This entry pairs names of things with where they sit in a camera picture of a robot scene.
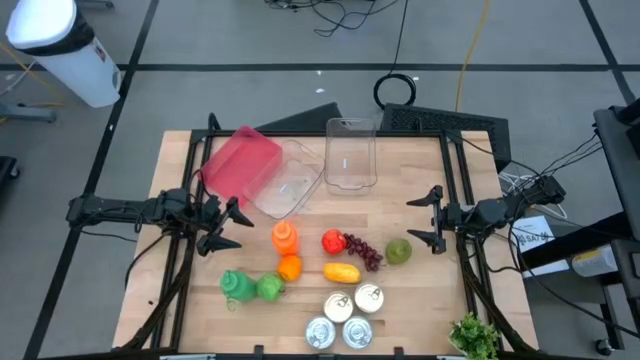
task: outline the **gray floor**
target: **gray floor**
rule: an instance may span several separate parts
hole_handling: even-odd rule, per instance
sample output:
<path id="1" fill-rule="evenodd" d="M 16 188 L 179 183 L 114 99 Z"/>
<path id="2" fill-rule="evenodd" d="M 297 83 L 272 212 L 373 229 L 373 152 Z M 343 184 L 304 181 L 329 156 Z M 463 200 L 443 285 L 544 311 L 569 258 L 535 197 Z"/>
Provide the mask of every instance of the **gray floor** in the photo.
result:
<path id="1" fill-rule="evenodd" d="M 345 0 L 349 8 L 367 4 Z M 116 0 L 115 10 L 83 5 L 109 54 L 127 64 L 150 0 Z M 634 0 L 590 0 L 621 64 L 640 63 Z M 0 4 L 4 28 L 15 0 Z M 413 0 L 399 63 L 461 63 L 482 2 Z M 327 14 L 334 14 L 331 6 Z M 318 37 L 327 23 L 310 9 L 269 9 L 262 1 L 160 0 L 141 64 L 389 63 L 393 60 L 402 1 L 370 17 L 357 31 Z M 27 56 L 21 58 L 29 62 Z M 12 60 L 0 52 L 0 64 Z M 606 64 L 578 0 L 494 0 L 478 42 L 476 64 Z M 403 71 L 417 79 L 416 105 L 451 110 L 457 72 Z M 0 72 L 0 89 L 19 72 Z M 23 176 L 0 202 L 0 358 L 22 356 L 68 230 L 67 202 L 81 193 L 111 113 L 92 109 L 63 89 L 67 106 L 54 125 L 8 121 L 0 126 L 0 154 L 19 159 Z M 224 128 L 260 125 L 336 101 L 345 116 L 379 121 L 371 89 L 382 71 L 138 71 L 133 77 L 97 194 L 142 198 L 149 190 L 161 135 L 168 129 L 203 128 L 214 111 Z M 640 93 L 640 73 L 624 73 Z M 385 84 L 382 97 L 403 102 L 401 84 Z M 9 102 L 50 101 L 32 79 L 3 96 Z M 610 71 L 467 73 L 461 110 L 509 119 L 514 159 L 535 168 L 573 150 L 591 134 L 593 110 L 622 104 Z M 588 224 L 621 209 L 602 154 L 557 174 L 568 190 L 570 219 Z M 130 227 L 102 226 L 126 236 Z M 83 236 L 76 251 L 41 356 L 106 351 L 120 310 L 129 243 Z M 572 293 L 588 286 L 572 278 L 549 279 Z M 591 341 L 604 327 L 541 295 L 527 284 L 542 349 L 595 357 Z M 588 296 L 577 296 L 584 300 Z M 599 308 L 585 304 L 593 311 Z M 631 326 L 627 321 L 623 325 Z M 634 358 L 637 340 L 615 359 Z"/>

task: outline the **white trash can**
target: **white trash can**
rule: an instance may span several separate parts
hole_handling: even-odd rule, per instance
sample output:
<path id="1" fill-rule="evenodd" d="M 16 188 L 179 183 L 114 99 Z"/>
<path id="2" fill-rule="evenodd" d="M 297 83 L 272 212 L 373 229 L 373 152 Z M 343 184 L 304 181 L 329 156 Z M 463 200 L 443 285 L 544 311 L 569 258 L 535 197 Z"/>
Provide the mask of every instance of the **white trash can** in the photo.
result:
<path id="1" fill-rule="evenodd" d="M 20 0 L 6 34 L 90 106 L 120 98 L 122 74 L 74 0 Z"/>

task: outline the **green leafy vegetable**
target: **green leafy vegetable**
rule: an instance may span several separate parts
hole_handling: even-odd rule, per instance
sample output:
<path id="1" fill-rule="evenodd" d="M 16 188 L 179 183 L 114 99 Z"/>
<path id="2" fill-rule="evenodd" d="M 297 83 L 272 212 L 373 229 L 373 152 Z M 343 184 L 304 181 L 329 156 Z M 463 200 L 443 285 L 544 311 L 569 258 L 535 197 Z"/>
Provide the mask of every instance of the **green leafy vegetable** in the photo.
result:
<path id="1" fill-rule="evenodd" d="M 449 340 L 467 353 L 469 360 L 496 360 L 496 341 L 499 336 L 493 325 L 485 325 L 468 313 L 459 323 L 452 323 Z"/>

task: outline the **orange bottle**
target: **orange bottle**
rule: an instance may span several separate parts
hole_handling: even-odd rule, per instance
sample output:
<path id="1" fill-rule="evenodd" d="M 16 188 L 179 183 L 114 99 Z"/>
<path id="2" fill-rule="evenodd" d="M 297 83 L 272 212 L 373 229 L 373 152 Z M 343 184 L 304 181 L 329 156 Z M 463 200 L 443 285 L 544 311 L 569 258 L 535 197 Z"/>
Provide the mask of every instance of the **orange bottle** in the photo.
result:
<path id="1" fill-rule="evenodd" d="M 273 227 L 271 241 L 280 255 L 295 255 L 298 252 L 298 232 L 287 221 L 280 221 Z"/>

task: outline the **yellow cable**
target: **yellow cable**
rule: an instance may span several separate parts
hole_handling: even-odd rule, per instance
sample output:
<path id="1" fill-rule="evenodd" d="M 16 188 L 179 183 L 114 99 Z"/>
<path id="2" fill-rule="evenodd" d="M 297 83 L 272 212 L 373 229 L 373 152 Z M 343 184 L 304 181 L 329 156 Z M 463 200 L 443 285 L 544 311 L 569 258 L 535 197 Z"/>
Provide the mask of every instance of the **yellow cable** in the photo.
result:
<path id="1" fill-rule="evenodd" d="M 20 65 L 20 67 L 23 68 L 24 71 L 27 72 L 27 74 L 29 76 L 31 76 L 32 78 L 36 79 L 40 84 L 44 85 L 44 87 L 46 87 L 49 90 L 49 92 L 51 92 L 51 94 L 53 94 L 53 96 L 58 98 L 58 100 L 60 101 L 59 103 L 45 103 L 45 104 L 49 104 L 48 106 L 64 106 L 64 100 L 65 100 L 64 99 L 64 95 L 62 95 L 62 93 L 60 93 L 60 91 L 58 91 L 58 89 L 56 89 L 53 85 L 49 84 L 48 82 L 44 81 L 40 76 L 36 75 L 36 73 L 34 73 L 31 70 L 29 70 L 29 68 L 25 64 L 23 64 L 22 61 L 20 61 L 20 58 L 18 58 L 18 56 L 16 54 L 14 54 L 14 52 L 11 51 L 11 49 L 9 49 L 9 47 L 7 47 L 2 42 L 0 42 L 0 47 L 7 54 L 9 54 L 9 56 L 11 56 L 13 58 L 13 60 L 16 63 L 18 63 L 18 65 Z"/>
<path id="2" fill-rule="evenodd" d="M 484 22 L 485 20 L 487 20 L 487 14 L 489 13 L 490 6 L 491 6 L 491 0 L 484 0 L 484 8 L 482 9 L 482 16 L 480 17 L 480 22 L 478 22 L 478 27 L 476 27 L 476 32 L 473 34 L 473 40 L 471 40 L 471 46 L 469 47 L 469 51 L 467 51 L 467 56 L 464 58 L 464 64 L 462 64 L 462 70 L 460 70 L 460 76 L 458 77 L 458 92 L 456 94 L 456 112 L 458 112 L 460 109 L 460 95 L 462 94 L 462 82 L 464 80 L 464 72 L 465 70 L 467 70 L 467 65 L 469 65 L 469 62 L 471 61 L 473 50 L 476 47 L 476 43 L 478 42 L 480 33 L 482 33 Z"/>

